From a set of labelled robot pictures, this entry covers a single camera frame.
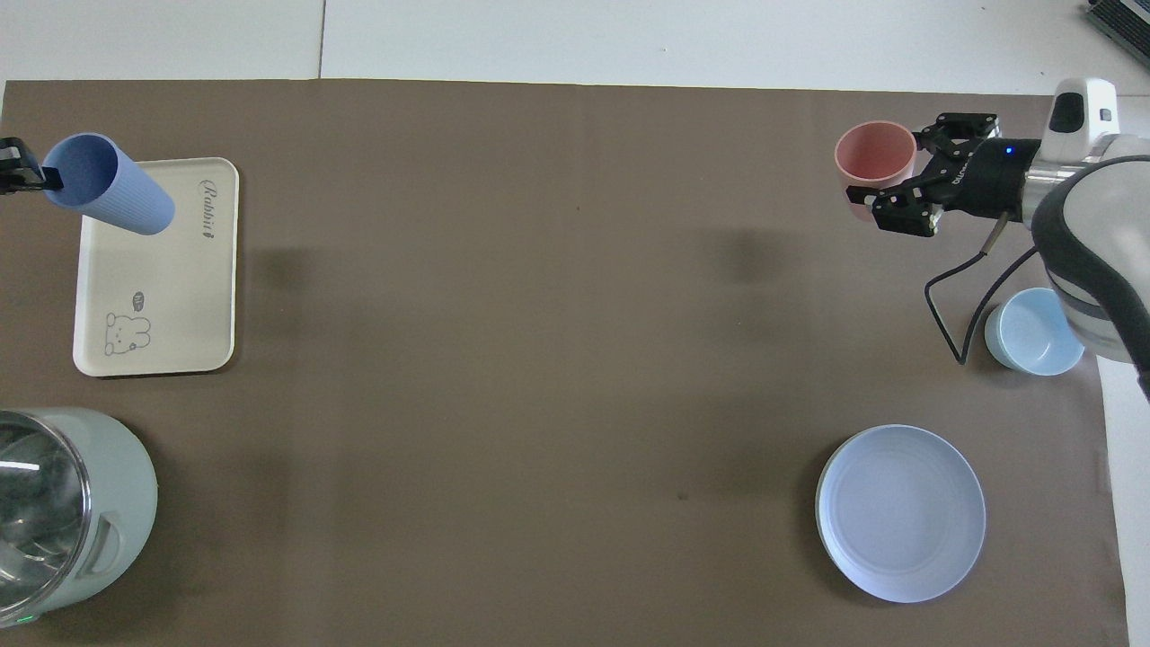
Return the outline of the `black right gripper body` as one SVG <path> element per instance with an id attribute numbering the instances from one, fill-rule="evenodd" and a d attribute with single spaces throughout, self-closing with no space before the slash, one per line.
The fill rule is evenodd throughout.
<path id="1" fill-rule="evenodd" d="M 1027 138 L 990 137 L 938 188 L 942 208 L 974 217 L 1022 221 L 1022 192 L 1032 167 Z"/>

